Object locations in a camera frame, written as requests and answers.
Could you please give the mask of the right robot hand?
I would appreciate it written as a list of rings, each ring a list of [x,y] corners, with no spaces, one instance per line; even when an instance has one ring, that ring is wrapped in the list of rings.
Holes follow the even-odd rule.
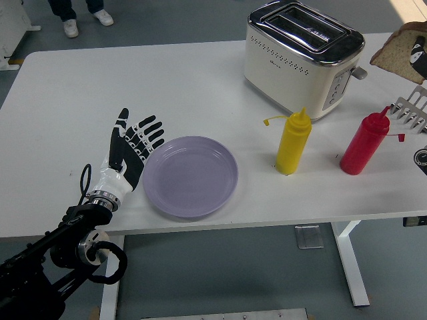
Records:
[[[417,36],[410,54],[411,67],[423,78],[426,78],[426,50],[424,45],[426,38]]]

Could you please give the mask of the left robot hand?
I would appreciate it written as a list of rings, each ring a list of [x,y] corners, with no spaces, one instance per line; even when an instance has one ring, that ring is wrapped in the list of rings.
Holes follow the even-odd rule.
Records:
[[[111,132],[109,152],[100,170],[100,180],[90,198],[106,196],[116,202],[134,191],[145,162],[164,142],[163,123],[152,115],[129,126],[129,110],[120,112]]]

